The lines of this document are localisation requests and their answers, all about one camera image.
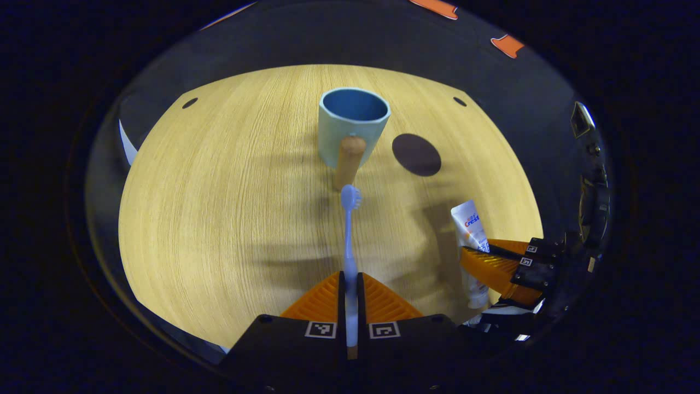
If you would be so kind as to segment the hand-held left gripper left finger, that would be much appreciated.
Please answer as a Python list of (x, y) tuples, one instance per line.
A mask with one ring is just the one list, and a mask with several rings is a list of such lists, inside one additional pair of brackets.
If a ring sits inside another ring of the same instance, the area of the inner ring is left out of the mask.
[(236, 384), (339, 384), (347, 361), (345, 290), (338, 271), (281, 316), (256, 317), (221, 369)]

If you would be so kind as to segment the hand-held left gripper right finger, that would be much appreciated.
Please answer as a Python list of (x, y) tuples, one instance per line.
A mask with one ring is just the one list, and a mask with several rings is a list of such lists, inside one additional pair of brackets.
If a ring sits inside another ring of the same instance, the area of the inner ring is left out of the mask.
[(480, 332), (444, 314), (416, 317), (366, 273), (358, 275), (358, 379), (361, 384), (455, 384), (480, 357)]

